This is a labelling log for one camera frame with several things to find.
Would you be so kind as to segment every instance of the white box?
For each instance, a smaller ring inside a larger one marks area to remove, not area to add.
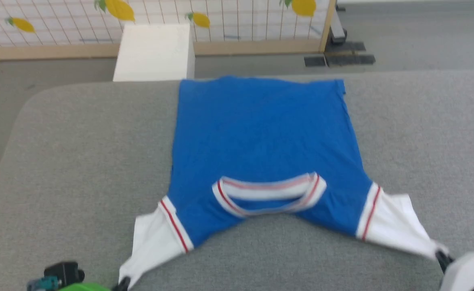
[[[124,26],[114,82],[194,78],[190,24]]]

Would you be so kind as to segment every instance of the lemon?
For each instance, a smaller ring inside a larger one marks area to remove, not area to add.
[[[104,11],[104,13],[106,13],[106,8],[108,8],[111,15],[119,20],[135,21],[135,13],[133,9],[128,3],[122,0],[95,0],[93,5],[95,9],[99,7]]]
[[[36,33],[36,31],[34,31],[34,26],[32,26],[32,24],[25,19],[10,17],[6,18],[6,22],[12,26],[16,26],[22,31]]]
[[[313,17],[316,11],[316,0],[284,0],[287,7],[293,6],[293,11],[298,16]]]
[[[194,23],[197,26],[204,27],[204,28],[210,27],[210,19],[208,19],[208,16],[204,15],[203,13],[192,12],[185,15],[185,17],[188,17],[189,20],[194,20]]]

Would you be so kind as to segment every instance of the red stripe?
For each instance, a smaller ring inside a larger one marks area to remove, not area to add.
[[[221,197],[224,199],[224,202],[226,202],[226,204],[228,204],[235,212],[237,212],[238,214],[241,214],[241,215],[245,215],[244,213],[242,213],[241,210],[239,210],[238,208],[236,208],[235,206],[233,206],[230,201],[228,201],[228,199],[226,199],[226,197],[224,196],[224,194],[222,193],[222,189],[221,189],[221,181],[217,181],[217,188],[219,189],[219,194],[221,194]]]
[[[176,223],[174,222],[174,218],[172,218],[172,214],[171,214],[170,211],[167,209],[167,206],[165,206],[165,203],[163,202],[163,200],[160,200],[160,203],[161,203],[161,205],[164,207],[165,211],[167,211],[167,214],[169,214],[169,219],[170,219],[171,222],[172,222],[172,226],[174,226],[174,229],[176,230],[176,233],[177,233],[178,236],[180,237],[181,244],[183,245],[183,247],[184,247],[184,249],[185,249],[185,252],[188,253],[188,252],[189,252],[189,249],[187,248],[187,244],[185,243],[185,240],[183,240],[183,236],[181,235],[180,230],[178,229],[178,226],[177,226]]]
[[[311,197],[314,195],[314,192],[316,191],[316,188],[318,187],[318,183],[320,182],[320,176],[319,175],[316,175],[316,183],[314,184],[313,186],[313,189],[311,190],[309,196],[307,196],[307,198],[305,199],[305,201],[303,201],[302,203],[300,203],[300,205],[306,205],[307,203],[309,203]]]
[[[243,183],[239,183],[239,182],[234,182],[234,181],[229,181],[229,180],[226,180],[224,179],[224,182],[226,184],[229,184],[229,185],[232,185],[234,186],[235,188],[240,188],[240,189],[256,189],[256,190],[259,190],[259,189],[282,189],[282,188],[288,188],[288,187],[292,187],[292,186],[295,186],[295,185],[298,185],[298,184],[302,184],[304,182],[307,182],[308,180],[310,180],[310,177],[300,177],[299,179],[297,180],[294,180],[294,181],[290,181],[290,182],[285,182],[283,184],[277,184],[277,185],[247,185],[247,184],[243,184]]]
[[[363,232],[362,240],[366,240],[366,234],[368,233],[368,227],[370,227],[371,218],[373,217],[373,212],[375,211],[375,206],[377,206],[377,199],[379,199],[379,193],[381,193],[381,187],[377,189],[377,194],[375,194],[375,198],[373,199],[373,206],[371,207],[370,215],[368,216],[368,220],[366,221],[365,232]]]

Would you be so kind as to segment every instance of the striped collar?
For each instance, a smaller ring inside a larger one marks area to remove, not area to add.
[[[250,183],[222,177],[212,186],[214,195],[221,206],[237,217],[297,212],[311,208],[320,200],[325,189],[326,182],[317,173],[306,173],[292,179],[270,183]],[[293,198],[296,198],[296,200],[279,208],[246,210],[238,206],[232,198],[249,201]]]

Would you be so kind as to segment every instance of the gray table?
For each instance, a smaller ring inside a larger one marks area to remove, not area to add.
[[[307,81],[333,76],[301,76]],[[410,193],[430,236],[474,250],[474,72],[351,74],[368,174]],[[178,82],[94,83],[23,107],[0,164],[0,291],[76,259],[111,286],[136,215],[167,192]],[[287,215],[252,219],[144,276],[135,291],[432,291],[436,262]]]

